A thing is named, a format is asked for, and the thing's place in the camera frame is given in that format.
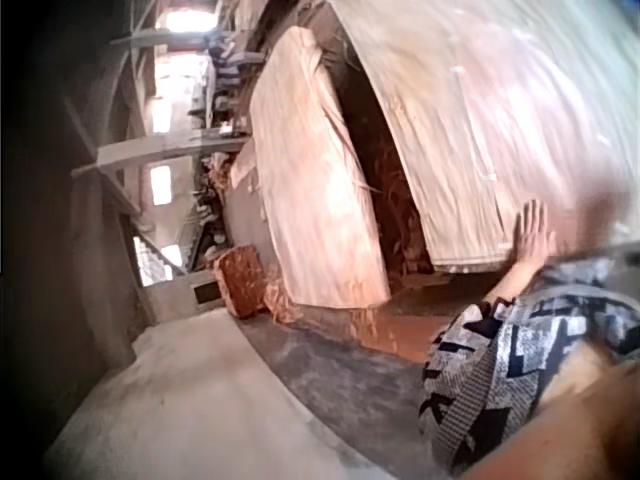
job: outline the window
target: window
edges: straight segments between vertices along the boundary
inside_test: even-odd
[[[177,245],[169,245],[160,250],[162,254],[174,265],[182,266],[182,255],[180,253],[180,247]]]
[[[167,133],[171,128],[171,101],[164,98],[153,100],[151,104],[153,133]]]
[[[171,169],[167,165],[151,169],[151,191],[154,205],[171,203]]]
[[[165,280],[173,280],[173,270],[171,269],[171,265],[164,266],[164,278]]]
[[[218,24],[218,15],[198,10],[177,10],[167,14],[172,32],[207,32]]]

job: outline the wood pile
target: wood pile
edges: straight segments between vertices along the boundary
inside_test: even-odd
[[[276,322],[293,323],[302,317],[300,308],[289,298],[284,286],[280,265],[274,263],[267,269],[267,286],[264,292],[264,304]]]

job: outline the stack of plywood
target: stack of plywood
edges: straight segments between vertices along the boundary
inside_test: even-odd
[[[292,27],[256,84],[260,191],[293,302],[362,308],[388,300],[378,231],[313,34]]]
[[[330,0],[437,269],[496,268],[530,198],[560,253],[640,239],[638,37],[613,2]]]

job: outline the gray floor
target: gray floor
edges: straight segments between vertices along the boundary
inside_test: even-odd
[[[421,365],[266,315],[238,324],[291,393],[351,447],[398,478],[448,478],[418,431]]]
[[[64,479],[389,479],[293,397],[226,310],[148,329],[45,462]]]

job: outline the ceiling beam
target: ceiling beam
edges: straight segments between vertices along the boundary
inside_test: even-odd
[[[248,138],[222,136],[217,128],[149,135],[98,148],[97,165],[102,172],[111,172],[167,158],[238,152]]]

